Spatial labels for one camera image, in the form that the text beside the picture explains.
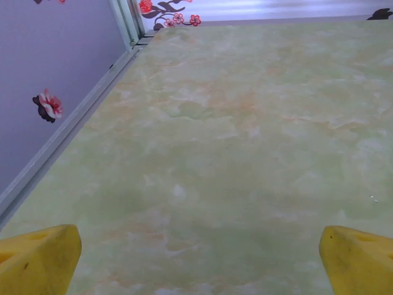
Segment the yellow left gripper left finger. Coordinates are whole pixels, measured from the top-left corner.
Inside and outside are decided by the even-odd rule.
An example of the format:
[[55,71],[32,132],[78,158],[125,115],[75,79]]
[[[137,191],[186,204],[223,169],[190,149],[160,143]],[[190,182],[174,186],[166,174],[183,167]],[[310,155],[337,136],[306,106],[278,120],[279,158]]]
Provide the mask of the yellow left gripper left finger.
[[2,239],[1,294],[66,294],[81,252],[73,224]]

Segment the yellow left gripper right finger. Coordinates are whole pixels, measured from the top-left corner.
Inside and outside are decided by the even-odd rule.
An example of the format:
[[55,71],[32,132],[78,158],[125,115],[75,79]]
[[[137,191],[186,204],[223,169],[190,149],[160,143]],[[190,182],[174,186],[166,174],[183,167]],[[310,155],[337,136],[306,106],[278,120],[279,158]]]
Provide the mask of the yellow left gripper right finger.
[[319,242],[319,254],[335,294],[392,294],[391,238],[327,226]]

